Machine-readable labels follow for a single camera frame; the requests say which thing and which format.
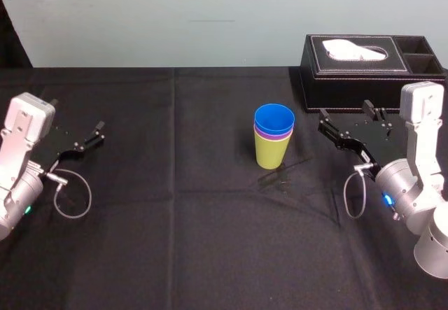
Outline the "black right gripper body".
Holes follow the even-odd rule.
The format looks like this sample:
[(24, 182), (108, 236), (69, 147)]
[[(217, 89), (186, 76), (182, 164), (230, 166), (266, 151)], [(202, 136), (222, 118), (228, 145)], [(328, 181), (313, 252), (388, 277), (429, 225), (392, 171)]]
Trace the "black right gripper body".
[(370, 163), (371, 173), (379, 173), (383, 167), (405, 158), (391, 138), (391, 130), (379, 121), (360, 122), (343, 128), (337, 135), (336, 146), (353, 151), (362, 163)]

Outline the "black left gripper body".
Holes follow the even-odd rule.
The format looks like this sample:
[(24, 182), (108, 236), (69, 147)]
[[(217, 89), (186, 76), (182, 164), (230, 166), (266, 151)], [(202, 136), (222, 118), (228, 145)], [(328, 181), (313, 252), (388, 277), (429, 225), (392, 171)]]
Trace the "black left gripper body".
[(62, 128), (52, 128), (36, 145), (31, 160), (44, 173), (51, 172), (59, 163), (81, 157), (86, 151), (84, 144)]

